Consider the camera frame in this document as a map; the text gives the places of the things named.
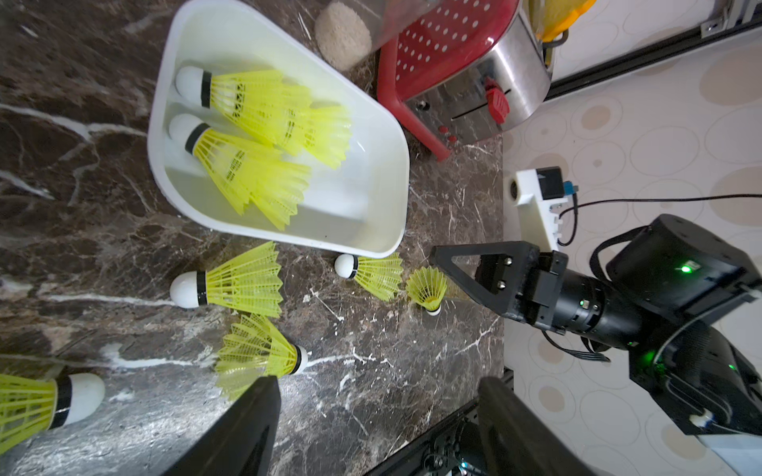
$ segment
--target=patterned wallpaper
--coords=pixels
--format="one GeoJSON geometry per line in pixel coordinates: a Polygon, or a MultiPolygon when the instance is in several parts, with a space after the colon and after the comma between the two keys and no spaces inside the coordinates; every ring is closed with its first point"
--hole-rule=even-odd
{"type": "MultiPolygon", "coordinates": [[[[580,203],[762,193],[760,78],[762,30],[756,30],[544,104],[505,133],[504,169],[558,165],[579,185],[580,203]]],[[[759,199],[582,209],[578,236],[564,248],[571,268],[590,273],[599,243],[663,212],[723,237],[762,269],[759,199]]],[[[506,206],[505,215],[506,239],[520,239],[515,210],[506,206]]],[[[571,224],[562,226],[565,237],[571,224]]],[[[604,265],[622,247],[603,252],[604,265]]],[[[760,314],[757,301],[717,327],[762,371],[760,314]]],[[[554,337],[584,349],[573,334],[554,337]]],[[[624,351],[607,354],[611,364],[582,362],[551,347],[536,329],[506,321],[505,361],[516,371],[516,393],[583,461],[618,476],[734,474],[628,379],[624,351]]]]}
{"type": "Polygon", "coordinates": [[[637,50],[712,16],[722,0],[597,0],[569,28],[553,79],[637,50]]]}

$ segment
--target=red toaster lever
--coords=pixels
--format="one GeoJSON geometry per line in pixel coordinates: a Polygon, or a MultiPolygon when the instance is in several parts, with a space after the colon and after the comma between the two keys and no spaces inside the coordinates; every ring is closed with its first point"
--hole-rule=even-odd
{"type": "Polygon", "coordinates": [[[487,90],[487,108],[492,119],[498,124],[504,123],[505,118],[511,112],[511,107],[508,106],[508,99],[498,87],[492,87],[487,90]]]}

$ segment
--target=marble countertop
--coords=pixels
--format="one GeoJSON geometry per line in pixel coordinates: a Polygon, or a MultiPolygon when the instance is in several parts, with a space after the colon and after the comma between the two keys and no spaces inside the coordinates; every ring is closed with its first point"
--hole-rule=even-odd
{"type": "MultiPolygon", "coordinates": [[[[249,2],[316,50],[313,0],[249,2]]],[[[0,456],[0,474],[161,474],[225,411],[214,353],[235,320],[168,301],[171,280],[260,244],[203,228],[155,185],[152,92],[181,2],[0,5],[0,372],[90,371],[107,396],[87,420],[0,456]]],[[[375,94],[377,56],[347,76],[375,94]]],[[[438,164],[408,135],[405,278],[431,246],[502,237],[500,139],[438,164]]],[[[502,373],[503,322],[471,302],[432,318],[332,270],[336,253],[279,244],[283,315],[308,349],[280,380],[271,474],[363,474],[502,373]]]]}

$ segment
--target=blue connector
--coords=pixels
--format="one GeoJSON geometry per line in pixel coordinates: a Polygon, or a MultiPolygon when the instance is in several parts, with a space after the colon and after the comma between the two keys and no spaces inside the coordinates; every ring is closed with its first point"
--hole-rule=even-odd
{"type": "Polygon", "coordinates": [[[565,196],[572,195],[573,193],[577,193],[578,190],[579,190],[579,187],[574,185],[572,182],[570,182],[568,180],[566,182],[564,182],[564,195],[565,196]]]}

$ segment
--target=yellow shuttlecock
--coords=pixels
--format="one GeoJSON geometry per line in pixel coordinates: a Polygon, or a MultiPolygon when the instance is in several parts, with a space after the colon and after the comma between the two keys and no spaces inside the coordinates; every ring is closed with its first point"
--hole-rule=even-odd
{"type": "Polygon", "coordinates": [[[217,353],[217,386],[230,401],[236,400],[263,375],[299,373],[307,364],[307,352],[289,342],[261,315],[242,315],[223,338],[225,345],[217,353]]]}
{"type": "Polygon", "coordinates": [[[286,83],[283,73],[271,69],[212,75],[185,66],[174,83],[187,101],[213,107],[254,137],[291,155],[304,148],[303,125],[312,99],[308,88],[286,83]]]}
{"type": "Polygon", "coordinates": [[[89,417],[105,395],[91,373],[49,382],[0,374],[0,455],[36,433],[89,417]]]}
{"type": "Polygon", "coordinates": [[[348,280],[354,279],[382,301],[394,299],[402,283],[402,259],[399,253],[379,260],[342,254],[336,258],[334,269],[336,274],[348,280]]]}
{"type": "Polygon", "coordinates": [[[413,272],[405,285],[408,297],[423,306],[430,315],[437,315],[442,310],[441,304],[447,293],[447,276],[437,268],[426,267],[413,272]]]}
{"type": "Polygon", "coordinates": [[[349,112],[343,106],[309,109],[304,146],[307,152],[330,168],[338,168],[347,158],[352,137],[349,112]]]}
{"type": "Polygon", "coordinates": [[[218,304],[276,318],[283,298],[275,243],[257,246],[211,271],[191,271],[174,278],[169,295],[182,308],[218,304]]]}
{"type": "Polygon", "coordinates": [[[282,160],[268,145],[223,134],[190,114],[172,119],[169,136],[201,161],[239,215],[253,202],[283,231],[304,201],[310,168],[282,160]]]}

